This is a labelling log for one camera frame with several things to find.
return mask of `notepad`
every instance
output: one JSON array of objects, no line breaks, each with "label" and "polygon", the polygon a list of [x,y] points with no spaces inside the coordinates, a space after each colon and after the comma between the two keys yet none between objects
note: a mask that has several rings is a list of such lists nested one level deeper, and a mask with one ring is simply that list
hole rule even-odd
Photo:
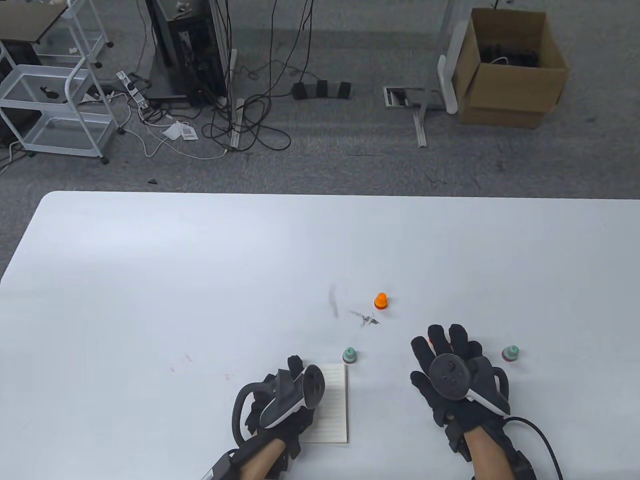
[{"label": "notepad", "polygon": [[324,395],[313,424],[300,435],[308,444],[346,444],[347,372],[344,364],[318,365],[324,375]]}]

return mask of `open cardboard box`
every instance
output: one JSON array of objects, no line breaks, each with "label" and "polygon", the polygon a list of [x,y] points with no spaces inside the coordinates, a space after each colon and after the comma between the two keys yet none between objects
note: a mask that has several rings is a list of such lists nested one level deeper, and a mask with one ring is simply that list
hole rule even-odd
[{"label": "open cardboard box", "polygon": [[[482,63],[480,50],[491,45],[534,51],[540,67]],[[453,77],[460,122],[537,128],[568,75],[545,13],[474,8]]]}]

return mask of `white power strip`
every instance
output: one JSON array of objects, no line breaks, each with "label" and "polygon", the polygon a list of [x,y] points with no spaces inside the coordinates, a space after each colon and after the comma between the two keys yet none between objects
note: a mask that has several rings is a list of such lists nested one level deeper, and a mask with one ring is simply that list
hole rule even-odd
[{"label": "white power strip", "polygon": [[138,104],[138,108],[144,110],[145,108],[149,107],[146,98],[144,98],[142,93],[140,93],[140,91],[133,85],[133,82],[129,80],[129,77],[124,71],[119,71],[116,76],[120,79],[120,81],[124,85],[124,88],[127,89],[127,92],[129,92],[131,98],[136,101],[136,103]]}]

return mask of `orange cap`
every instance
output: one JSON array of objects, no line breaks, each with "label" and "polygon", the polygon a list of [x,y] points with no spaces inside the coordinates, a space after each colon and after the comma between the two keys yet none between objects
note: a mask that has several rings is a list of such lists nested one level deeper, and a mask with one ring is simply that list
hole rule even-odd
[{"label": "orange cap", "polygon": [[378,296],[376,297],[376,300],[373,302],[373,305],[378,310],[384,310],[385,308],[387,308],[388,305],[389,305],[389,300],[387,299],[387,294],[386,293],[379,293]]}]

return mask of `teal bottle cap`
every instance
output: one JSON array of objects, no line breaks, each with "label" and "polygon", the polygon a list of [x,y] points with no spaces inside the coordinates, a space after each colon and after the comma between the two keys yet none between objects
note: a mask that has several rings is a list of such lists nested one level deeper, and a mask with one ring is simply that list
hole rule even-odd
[{"label": "teal bottle cap", "polygon": [[356,351],[352,347],[347,348],[347,350],[345,350],[342,354],[342,359],[347,364],[352,364],[356,361],[356,358]]},{"label": "teal bottle cap", "polygon": [[515,345],[510,345],[504,350],[502,350],[502,357],[507,362],[514,362],[518,360],[518,354],[520,353],[520,349]]}]

